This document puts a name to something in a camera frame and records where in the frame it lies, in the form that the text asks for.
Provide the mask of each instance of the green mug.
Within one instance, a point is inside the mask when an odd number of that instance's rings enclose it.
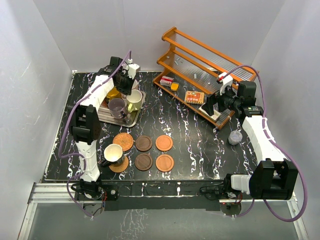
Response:
[[[127,111],[132,113],[133,111],[138,111],[142,106],[142,93],[139,90],[133,89],[131,95],[126,96],[127,101]]]

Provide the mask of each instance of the wooden rack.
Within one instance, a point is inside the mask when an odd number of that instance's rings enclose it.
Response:
[[[157,63],[162,65],[164,70],[153,80],[153,83],[221,129],[234,112],[230,110],[221,112],[219,120],[214,122],[199,110],[200,105],[184,102],[185,90],[181,88],[184,85],[188,87],[188,90],[211,95],[220,89],[220,85],[216,82],[218,75],[229,72],[242,63],[177,30],[176,27],[165,32],[162,35],[162,40],[168,42],[170,47],[157,60]],[[174,81],[180,84],[181,91],[173,92],[169,87],[160,85],[162,76],[170,75],[174,75]],[[236,89],[238,82],[254,81],[256,78],[255,72],[247,67],[237,69],[231,76],[235,81],[232,86]]]

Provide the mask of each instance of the coaster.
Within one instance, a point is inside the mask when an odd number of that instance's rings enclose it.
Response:
[[[111,164],[109,166],[110,170],[115,173],[122,173],[129,166],[129,159],[127,156],[124,157],[123,163]]]
[[[129,133],[122,132],[114,137],[112,143],[120,145],[122,150],[125,152],[132,148],[134,145],[134,139]]]
[[[152,147],[152,139],[142,135],[135,140],[135,146],[140,152],[146,152]]]
[[[155,145],[160,151],[166,152],[172,148],[174,142],[172,141],[171,137],[167,135],[161,135],[155,140]]]
[[[149,154],[141,153],[135,158],[134,165],[140,171],[147,171],[152,167],[153,162]]]
[[[160,172],[169,172],[174,167],[175,161],[170,155],[162,154],[156,159],[155,165]]]

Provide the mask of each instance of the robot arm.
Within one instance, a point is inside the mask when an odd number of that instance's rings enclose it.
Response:
[[[140,70],[137,64],[129,63],[123,65],[119,71],[106,82],[109,75],[120,65],[122,59],[111,57],[110,64],[101,68],[94,83],[84,95],[90,95],[76,108],[70,122],[69,131],[72,134],[78,152],[84,156],[80,157],[80,166],[83,175],[80,177],[80,188],[87,194],[97,193],[97,181],[100,176],[98,168],[96,144],[101,133],[101,124],[98,118],[98,109],[106,95],[114,87],[125,95],[131,94],[136,73]]]
[[[224,179],[225,192],[241,191],[250,194],[254,199],[290,199],[298,170],[269,141],[274,139],[268,125],[262,125],[263,109],[256,106],[256,83],[242,81],[235,93],[231,87],[232,77],[228,75],[225,79],[225,75],[225,72],[222,73],[217,80],[222,83],[221,89],[207,97],[201,108],[209,116],[213,115],[214,104],[218,104],[219,112],[226,109],[235,111],[236,118],[242,122],[242,128],[250,138],[258,163],[252,175],[227,174]]]

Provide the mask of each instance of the red and white box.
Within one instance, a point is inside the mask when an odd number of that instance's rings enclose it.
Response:
[[[173,81],[174,81],[174,78],[168,77],[168,76],[163,76],[160,80],[160,85],[171,87],[171,84],[173,83]]]

